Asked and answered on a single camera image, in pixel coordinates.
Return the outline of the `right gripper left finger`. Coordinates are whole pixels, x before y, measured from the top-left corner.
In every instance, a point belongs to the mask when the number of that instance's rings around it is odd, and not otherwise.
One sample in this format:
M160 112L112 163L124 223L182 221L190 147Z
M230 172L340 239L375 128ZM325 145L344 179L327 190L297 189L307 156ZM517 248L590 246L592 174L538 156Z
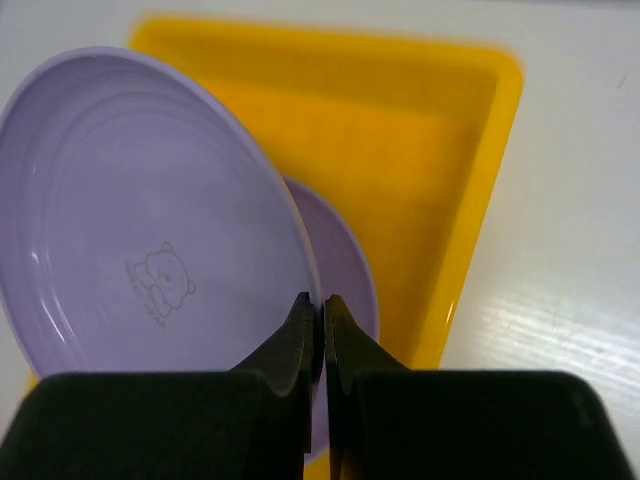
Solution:
M299 479L311 449L316 315L299 294L236 367L42 380L1 444L5 479Z

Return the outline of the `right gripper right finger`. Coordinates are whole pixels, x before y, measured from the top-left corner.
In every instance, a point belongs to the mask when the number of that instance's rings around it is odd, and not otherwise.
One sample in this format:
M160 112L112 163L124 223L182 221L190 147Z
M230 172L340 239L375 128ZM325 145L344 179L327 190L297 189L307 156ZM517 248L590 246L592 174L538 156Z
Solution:
M630 479L595 390L562 371L412 370L324 305L334 479Z

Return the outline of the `purple plate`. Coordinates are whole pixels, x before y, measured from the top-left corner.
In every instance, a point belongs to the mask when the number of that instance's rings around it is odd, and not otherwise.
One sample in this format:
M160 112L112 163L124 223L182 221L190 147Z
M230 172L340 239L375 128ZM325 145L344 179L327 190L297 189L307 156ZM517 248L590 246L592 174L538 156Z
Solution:
M378 341L378 296L369 263L356 236L337 210L319 194L293 178L286 177L284 181L308 233L323 297L341 296L358 326Z
M247 130L169 66L83 48L1 118L1 300L40 382L228 371L321 292L300 214Z

